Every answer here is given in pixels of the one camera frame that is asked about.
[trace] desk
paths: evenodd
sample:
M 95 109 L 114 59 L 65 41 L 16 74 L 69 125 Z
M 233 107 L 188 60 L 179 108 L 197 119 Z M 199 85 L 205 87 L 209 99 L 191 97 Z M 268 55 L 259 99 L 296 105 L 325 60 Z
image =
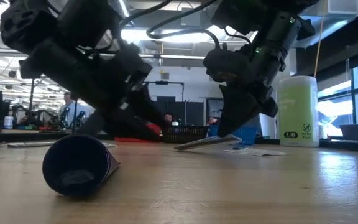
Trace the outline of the desk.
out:
M 119 143 L 121 168 L 84 199 L 48 188 L 47 147 L 0 147 L 0 223 L 358 224 L 358 152 L 264 145 L 292 155 L 246 157 L 172 147 Z

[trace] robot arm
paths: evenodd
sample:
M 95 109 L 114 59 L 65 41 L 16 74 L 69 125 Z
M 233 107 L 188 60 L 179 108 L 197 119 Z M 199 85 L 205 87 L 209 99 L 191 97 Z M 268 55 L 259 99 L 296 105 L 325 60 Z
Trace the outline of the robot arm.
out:
M 151 38 L 204 32 L 216 48 L 206 56 L 207 74 L 217 82 L 224 96 L 224 108 L 218 135 L 225 136 L 259 113 L 275 116 L 277 105 L 270 97 L 272 80 L 285 68 L 284 59 L 296 39 L 314 34 L 310 21 L 298 14 L 318 0 L 212 0 L 180 16 L 153 26 Z M 28 54 L 21 63 L 23 78 L 45 74 L 62 87 L 78 95 L 96 109 L 95 114 L 107 126 L 124 123 L 135 138 L 157 140 L 158 136 L 135 116 L 164 126 L 160 112 L 153 106 L 143 82 L 152 67 L 139 57 L 139 49 L 121 39 L 121 29 L 136 17 L 151 13 L 170 0 L 122 19 L 106 0 L 69 0 L 58 17 L 48 9 L 47 0 L 11 0 L 1 16 L 2 41 L 10 48 Z M 240 33 L 257 30 L 252 45 L 240 51 L 221 49 L 217 38 L 207 30 L 184 30 L 173 34 L 152 34 L 155 29 L 175 19 L 219 4 L 211 22 L 220 28 L 227 25 Z M 110 30 L 119 43 L 95 49 L 103 34 Z M 103 58 L 103 53 L 114 54 Z

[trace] ceiling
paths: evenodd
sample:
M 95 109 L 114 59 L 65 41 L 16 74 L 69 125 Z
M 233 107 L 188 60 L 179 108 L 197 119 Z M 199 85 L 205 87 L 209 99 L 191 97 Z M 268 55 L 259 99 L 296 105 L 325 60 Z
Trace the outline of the ceiling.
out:
M 139 10 L 152 7 L 161 1 L 154 0 L 109 0 L 115 10 L 117 10 L 122 17 L 127 17 L 129 14 L 138 12 Z M 59 10 L 62 10 L 67 0 L 50 0 L 50 2 Z M 167 7 L 145 15 L 144 17 L 135 19 L 132 24 L 125 27 L 122 32 L 122 37 L 128 42 L 137 44 L 142 53 L 147 54 L 169 54 L 169 55 L 185 55 L 185 56 L 202 56 L 204 57 L 210 50 L 213 49 L 214 44 L 206 34 L 190 34 L 187 36 L 179 36 L 171 39 L 164 39 L 160 41 L 150 40 L 145 35 L 145 30 L 169 17 L 179 15 L 182 11 L 189 10 L 192 7 L 197 7 L 204 2 L 203 0 L 192 1 L 172 1 Z M 8 7 L 7 4 L 0 5 L 0 15 Z M 213 14 L 213 5 L 202 11 L 197 16 L 192 17 L 191 20 L 178 20 L 162 27 L 160 32 L 173 32 L 183 29 L 202 28 L 208 29 L 218 37 L 220 42 L 226 42 L 229 50 L 238 50 L 241 46 L 246 44 L 242 39 L 227 36 L 223 30 L 212 25 L 210 15 Z M 229 33 L 241 35 L 234 30 L 227 28 Z M 250 32 L 246 36 L 253 39 L 256 32 Z M 106 45 L 111 41 L 107 34 L 103 37 L 100 45 Z M 0 49 L 7 47 L 2 43 L 0 38 Z M 23 55 L 4 55 L 0 53 L 0 90 L 4 91 L 4 96 L 9 99 L 16 100 L 21 97 L 21 102 L 27 104 L 29 102 L 29 93 L 31 80 L 23 80 L 20 78 L 20 73 L 17 72 L 15 78 L 8 76 L 9 71 L 18 71 L 18 60 Z M 182 66 L 182 67 L 202 67 L 202 60 L 188 60 L 188 59 L 148 59 L 153 66 Z M 63 93 L 66 91 L 60 88 L 54 81 L 47 77 L 36 80 L 38 85 L 34 89 L 34 103 L 41 108 L 56 109 L 58 105 L 63 103 Z

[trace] black basket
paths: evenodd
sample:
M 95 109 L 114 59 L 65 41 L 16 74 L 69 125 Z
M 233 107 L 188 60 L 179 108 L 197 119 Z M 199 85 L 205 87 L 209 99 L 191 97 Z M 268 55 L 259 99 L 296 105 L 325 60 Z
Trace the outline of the black basket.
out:
M 162 141 L 184 144 L 206 138 L 208 127 L 170 126 L 162 129 Z

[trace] man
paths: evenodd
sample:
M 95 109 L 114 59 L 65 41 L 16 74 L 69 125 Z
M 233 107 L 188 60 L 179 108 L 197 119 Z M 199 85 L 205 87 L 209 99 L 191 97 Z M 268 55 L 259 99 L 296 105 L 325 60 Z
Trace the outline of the man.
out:
M 75 110 L 75 101 L 71 98 L 71 93 L 70 92 L 66 92 L 64 94 L 64 100 L 65 100 L 65 104 L 62 105 L 62 107 L 60 107 L 58 115 L 60 117 L 66 108 L 69 109 L 69 111 L 67 113 L 67 116 L 66 116 L 66 121 L 67 121 L 67 124 L 68 124 L 68 127 L 66 127 L 66 128 L 69 128 L 70 126 L 72 127 L 72 125 L 74 125 L 74 123 L 75 123 L 75 122 L 73 122 L 73 120 L 74 120 L 74 110 Z M 85 107 L 83 105 L 81 105 L 81 104 L 77 104 L 77 113 L 76 113 L 77 116 L 79 115 L 80 111 L 84 111 L 85 116 L 88 116 L 88 114 L 86 114 Z
M 173 121 L 173 116 L 171 113 L 169 112 L 166 112 L 165 115 L 164 115 L 164 120 L 165 120 L 165 123 L 167 125 L 172 125 L 172 121 Z

